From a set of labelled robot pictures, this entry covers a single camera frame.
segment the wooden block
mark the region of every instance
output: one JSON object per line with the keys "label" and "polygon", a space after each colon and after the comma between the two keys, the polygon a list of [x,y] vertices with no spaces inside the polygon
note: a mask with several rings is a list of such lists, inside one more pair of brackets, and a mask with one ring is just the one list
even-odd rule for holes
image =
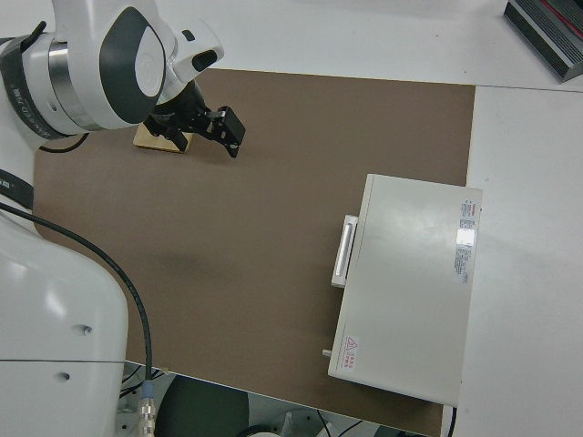
{"label": "wooden block", "polygon": [[134,136],[134,144],[141,148],[151,148],[163,152],[186,153],[189,150],[190,142],[192,141],[194,134],[183,133],[182,135],[184,135],[188,141],[184,151],[180,150],[172,141],[168,141],[162,135],[154,137],[143,124],[140,124],[136,131],[136,135]]}

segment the connector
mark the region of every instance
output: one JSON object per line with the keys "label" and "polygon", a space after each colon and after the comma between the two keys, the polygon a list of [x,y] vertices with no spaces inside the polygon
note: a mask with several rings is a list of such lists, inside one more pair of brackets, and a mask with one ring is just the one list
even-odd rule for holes
{"label": "connector", "polygon": [[142,384],[142,397],[138,404],[137,437],[154,437],[156,405],[154,404],[153,394],[154,384],[152,381],[144,381]]}

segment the white box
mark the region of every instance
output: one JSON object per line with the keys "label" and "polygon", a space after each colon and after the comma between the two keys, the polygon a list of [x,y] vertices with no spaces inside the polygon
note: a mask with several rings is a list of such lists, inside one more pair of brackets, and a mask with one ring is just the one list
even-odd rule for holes
{"label": "white box", "polygon": [[481,203],[368,176],[329,375],[457,405]]}

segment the device handle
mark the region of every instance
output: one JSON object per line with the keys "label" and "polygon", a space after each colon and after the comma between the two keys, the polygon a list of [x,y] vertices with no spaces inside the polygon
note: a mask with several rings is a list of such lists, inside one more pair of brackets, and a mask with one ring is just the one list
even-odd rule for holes
{"label": "device handle", "polygon": [[336,263],[332,274],[332,285],[341,289],[346,285],[346,276],[348,274],[348,265],[350,256],[353,251],[354,234],[356,233],[356,224],[358,217],[344,217],[343,234],[340,238],[338,253],[336,254]]}

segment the screw hole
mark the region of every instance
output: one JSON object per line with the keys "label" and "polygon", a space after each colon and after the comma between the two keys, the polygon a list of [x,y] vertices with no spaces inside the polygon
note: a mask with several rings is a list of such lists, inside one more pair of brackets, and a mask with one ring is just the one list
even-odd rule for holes
{"label": "screw hole", "polygon": [[55,379],[57,380],[57,382],[67,382],[71,379],[71,375],[69,375],[65,371],[61,371],[55,375]]}

